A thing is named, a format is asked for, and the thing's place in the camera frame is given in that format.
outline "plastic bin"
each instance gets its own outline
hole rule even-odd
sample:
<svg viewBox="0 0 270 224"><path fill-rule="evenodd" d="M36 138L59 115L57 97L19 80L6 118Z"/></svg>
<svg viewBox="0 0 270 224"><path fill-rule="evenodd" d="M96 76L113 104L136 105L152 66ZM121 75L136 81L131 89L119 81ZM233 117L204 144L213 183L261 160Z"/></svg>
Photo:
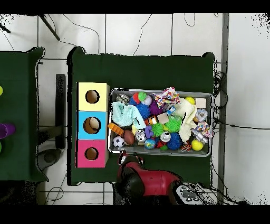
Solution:
<svg viewBox="0 0 270 224"><path fill-rule="evenodd" d="M131 97L134 93L144 91L151 95L151 93L161 93L162 90L142 90L142 89L122 89L122 88L114 88L110 92L110 100L109 102L115 102L117 94L125 94L129 97ZM185 97L193 97L193 98L205 98L206 99L206 110L208 113L208 117L206 119L206 122L210 125L213 124L213 95L212 94L206 94L202 92L180 92L178 91L181 98ZM109 123L113 122L112 120L112 106L109 105ZM126 150L127 153L138 153L138 154L148 154L148 155L170 155L170 156L196 156L196 157L206 157L211 153L211 148L212 148L212 139L210 138L208 143L204 145L202 150L200 151L194 151L190 150L189 152L182 152L181 149L179 150L165 150L162 151L159 148L154 148L152 150L147 150L144 148L144 146L138 145L138 143L135 141L133 146L128 146L125 145L122 148L116 148L113 145L113 139L116 137L116 133L111 131L109 129L108 131L108 150L111 153L122 153L123 150Z"/></svg>

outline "circular hole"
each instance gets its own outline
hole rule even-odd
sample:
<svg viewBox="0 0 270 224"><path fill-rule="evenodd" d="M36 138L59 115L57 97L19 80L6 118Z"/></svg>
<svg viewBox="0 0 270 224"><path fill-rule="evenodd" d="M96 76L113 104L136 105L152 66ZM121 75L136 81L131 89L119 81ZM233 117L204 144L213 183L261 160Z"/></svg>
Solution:
<svg viewBox="0 0 270 224"><path fill-rule="evenodd" d="M85 150L84 156L88 160L96 160L99 157L99 152L96 148L90 147L87 150Z"/></svg>
<svg viewBox="0 0 270 224"><path fill-rule="evenodd" d="M99 93L95 90L88 90L85 94L85 100L90 104L95 104L99 101Z"/></svg>
<svg viewBox="0 0 270 224"><path fill-rule="evenodd" d="M100 128L101 122L96 117L89 117L83 123L84 131L90 135L99 132Z"/></svg>

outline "white wall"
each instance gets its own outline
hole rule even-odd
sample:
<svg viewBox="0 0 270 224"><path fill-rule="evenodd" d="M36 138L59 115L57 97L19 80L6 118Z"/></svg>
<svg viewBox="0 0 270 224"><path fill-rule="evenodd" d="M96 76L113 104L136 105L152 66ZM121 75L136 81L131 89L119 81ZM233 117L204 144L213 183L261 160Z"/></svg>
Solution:
<svg viewBox="0 0 270 224"><path fill-rule="evenodd" d="M227 123L270 128L270 40L256 16L230 14ZM270 130L226 127L225 184L233 197L270 204Z"/></svg>

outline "dark green fabric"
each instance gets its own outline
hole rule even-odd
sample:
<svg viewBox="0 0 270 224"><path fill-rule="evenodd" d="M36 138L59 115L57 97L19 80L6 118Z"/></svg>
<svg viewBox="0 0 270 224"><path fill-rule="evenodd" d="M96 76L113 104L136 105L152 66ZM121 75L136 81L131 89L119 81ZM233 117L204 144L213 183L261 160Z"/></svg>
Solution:
<svg viewBox="0 0 270 224"><path fill-rule="evenodd" d="M72 149L71 182L116 181L119 154L110 154L105 168L75 168L76 82L106 82L112 88L163 90L174 86L177 91L213 93L212 53L204 57L176 55L122 56L85 55L81 48L72 54ZM185 182L210 185L210 156L143 155L145 167L168 170L183 177Z"/></svg>
<svg viewBox="0 0 270 224"><path fill-rule="evenodd" d="M36 168L36 63L42 48L29 52L0 52L0 123L13 123L16 132L0 140L0 180L45 181Z"/></svg>

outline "cardboard cube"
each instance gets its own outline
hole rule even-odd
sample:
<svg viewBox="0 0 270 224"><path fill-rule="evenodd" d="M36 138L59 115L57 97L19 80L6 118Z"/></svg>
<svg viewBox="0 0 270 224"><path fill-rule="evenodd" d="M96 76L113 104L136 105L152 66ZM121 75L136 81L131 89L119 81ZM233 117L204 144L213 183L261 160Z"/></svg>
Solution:
<svg viewBox="0 0 270 224"><path fill-rule="evenodd" d="M106 83L78 82L79 110L108 111L110 86Z"/></svg>
<svg viewBox="0 0 270 224"><path fill-rule="evenodd" d="M107 140L78 140L78 168L104 168L108 160Z"/></svg>
<svg viewBox="0 0 270 224"><path fill-rule="evenodd" d="M79 111L78 139L106 140L108 112Z"/></svg>

